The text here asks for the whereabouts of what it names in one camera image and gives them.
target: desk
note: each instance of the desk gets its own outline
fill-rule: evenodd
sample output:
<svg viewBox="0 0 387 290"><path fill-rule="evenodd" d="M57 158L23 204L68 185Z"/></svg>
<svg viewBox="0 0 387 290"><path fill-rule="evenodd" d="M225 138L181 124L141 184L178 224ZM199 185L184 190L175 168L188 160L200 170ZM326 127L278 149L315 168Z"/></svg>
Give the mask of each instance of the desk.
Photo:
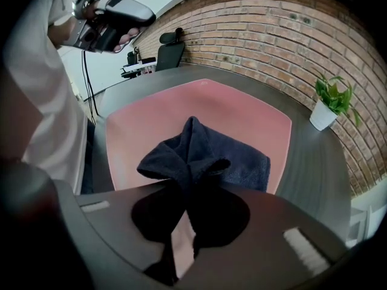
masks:
<svg viewBox="0 0 387 290"><path fill-rule="evenodd" d="M309 122L310 110L282 92L249 77L207 66L159 71L132 79L130 85L124 81L105 91L94 134L95 192L114 190L106 155L108 115L147 95L204 78L248 93L292 120L287 162L276 196L298 206L345 240L350 224L350 183L343 150L333 131L317 131Z"/></svg>
<svg viewBox="0 0 387 290"><path fill-rule="evenodd" d="M124 69L125 72L131 72L134 70L145 69L148 66L153 66L156 64L157 64L157 61L153 61L153 62L144 63L144 64L138 63L136 65L124 65L122 68Z"/></svg>

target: pink tray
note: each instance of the pink tray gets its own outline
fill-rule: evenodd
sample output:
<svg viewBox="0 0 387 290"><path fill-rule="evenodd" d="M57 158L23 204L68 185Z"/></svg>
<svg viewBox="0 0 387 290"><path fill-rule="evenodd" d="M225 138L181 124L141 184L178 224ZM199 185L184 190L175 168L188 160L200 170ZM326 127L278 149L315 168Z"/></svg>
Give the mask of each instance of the pink tray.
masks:
<svg viewBox="0 0 387 290"><path fill-rule="evenodd" d="M138 164L159 142L178 135L190 116L269 156L267 192L275 193L285 168L291 120L251 95L208 79L149 95L107 118L106 146L114 188L155 182L137 173Z"/></svg>

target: black cable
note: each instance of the black cable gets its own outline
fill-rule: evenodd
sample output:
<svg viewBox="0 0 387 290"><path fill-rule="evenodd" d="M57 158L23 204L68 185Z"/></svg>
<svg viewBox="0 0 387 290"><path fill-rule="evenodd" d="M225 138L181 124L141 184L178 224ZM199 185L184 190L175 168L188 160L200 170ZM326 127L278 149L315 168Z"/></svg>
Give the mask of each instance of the black cable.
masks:
<svg viewBox="0 0 387 290"><path fill-rule="evenodd" d="M92 107L92 104L91 104L91 97L90 97L90 90L89 90L89 87L88 87L88 84L86 82L86 77L85 77L85 70L83 68L83 64L84 64L84 61L85 61L85 51L82 51L81 53L81 64L82 64L82 74L83 74L83 81L85 82L85 86L86 86L86 92L87 92L87 102L89 104L89 110L90 110L90 116L91 116L91 122L93 124L96 124L96 120L94 119L94 114L93 114L93 107Z"/></svg>
<svg viewBox="0 0 387 290"><path fill-rule="evenodd" d="M97 110L97 105L96 105L96 100L95 100L95 98L94 98L93 87L91 87L91 82L90 82L90 79L89 79L89 72L87 71L86 52L84 52L83 60L84 60L84 63L85 63L85 71L86 71L87 82L88 82L88 84L89 84L89 87L90 87L90 90L91 90L91 96L92 96L93 102L94 102L94 108L96 109L96 114L97 114L97 116L99 116L98 110Z"/></svg>

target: person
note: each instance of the person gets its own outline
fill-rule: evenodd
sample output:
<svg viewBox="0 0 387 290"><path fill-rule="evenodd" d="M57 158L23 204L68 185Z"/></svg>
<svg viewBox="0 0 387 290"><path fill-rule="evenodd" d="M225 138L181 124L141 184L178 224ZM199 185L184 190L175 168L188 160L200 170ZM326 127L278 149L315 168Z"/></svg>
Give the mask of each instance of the person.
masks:
<svg viewBox="0 0 387 290"><path fill-rule="evenodd" d="M93 8L92 5L86 9L87 18L95 16ZM23 94L15 94L18 97L12 100L20 105L17 111L23 113L19 119L25 122L24 139L19 142L25 141L27 146L23 147L21 160L45 170L52 179L66 181L79 195L93 192L94 125L78 104L57 52L69 38L76 19L70 17L60 25L54 23L71 11L71 0L33 0L14 27L4 48L3 61L8 77ZM123 35L114 51L136 34L138 29L133 28ZM22 146L17 141L16 137L8 139L13 146Z"/></svg>

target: potted plant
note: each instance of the potted plant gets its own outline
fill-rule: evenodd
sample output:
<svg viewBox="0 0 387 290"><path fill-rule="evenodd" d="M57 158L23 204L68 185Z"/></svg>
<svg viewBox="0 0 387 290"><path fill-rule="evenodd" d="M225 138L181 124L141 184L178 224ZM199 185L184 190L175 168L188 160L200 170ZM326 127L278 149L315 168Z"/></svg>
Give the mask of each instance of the potted plant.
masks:
<svg viewBox="0 0 387 290"><path fill-rule="evenodd" d="M316 93L319 99L310 116L311 124L318 130L324 130L328 127L341 113L349 117L348 111L353 111L356 126L360 124L360 118L357 111L351 105L352 86L348 83L349 88L344 92L337 90L337 81L343 81L341 76L334 76L327 79L323 74L317 71L320 76L316 80Z"/></svg>

